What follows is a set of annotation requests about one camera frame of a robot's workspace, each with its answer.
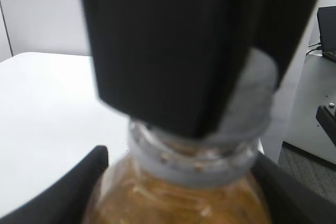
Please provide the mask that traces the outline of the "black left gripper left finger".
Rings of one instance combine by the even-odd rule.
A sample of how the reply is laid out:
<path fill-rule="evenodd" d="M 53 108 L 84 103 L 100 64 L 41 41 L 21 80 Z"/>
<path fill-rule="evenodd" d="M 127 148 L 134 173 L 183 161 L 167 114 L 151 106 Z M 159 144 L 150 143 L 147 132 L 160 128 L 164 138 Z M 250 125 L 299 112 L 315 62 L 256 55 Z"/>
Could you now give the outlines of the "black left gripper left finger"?
<path fill-rule="evenodd" d="M 108 167 L 98 145 L 44 192 L 1 218 L 1 223 L 81 223 L 94 186 Z"/>

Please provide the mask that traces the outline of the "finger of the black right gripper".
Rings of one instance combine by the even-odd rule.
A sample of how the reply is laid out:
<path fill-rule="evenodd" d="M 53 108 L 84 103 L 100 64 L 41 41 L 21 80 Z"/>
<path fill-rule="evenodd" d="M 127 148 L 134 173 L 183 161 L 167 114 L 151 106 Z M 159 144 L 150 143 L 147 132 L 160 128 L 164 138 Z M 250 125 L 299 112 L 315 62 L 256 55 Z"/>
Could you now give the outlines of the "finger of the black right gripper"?
<path fill-rule="evenodd" d="M 264 0 L 82 0 L 100 99 L 185 137 L 214 131 Z"/>
<path fill-rule="evenodd" d="M 317 0 L 266 0 L 255 46 L 277 66 L 278 89 L 286 74 Z"/>

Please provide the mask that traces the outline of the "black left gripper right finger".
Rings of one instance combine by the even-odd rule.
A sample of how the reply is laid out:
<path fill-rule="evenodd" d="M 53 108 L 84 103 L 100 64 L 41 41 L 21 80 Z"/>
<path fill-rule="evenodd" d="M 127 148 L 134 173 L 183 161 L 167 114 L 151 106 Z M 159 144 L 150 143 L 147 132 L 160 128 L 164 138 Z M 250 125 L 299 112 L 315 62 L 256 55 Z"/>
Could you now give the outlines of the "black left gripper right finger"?
<path fill-rule="evenodd" d="M 335 223 L 335 204 L 300 184 L 262 153 L 253 175 L 265 195 L 272 223 Z"/>

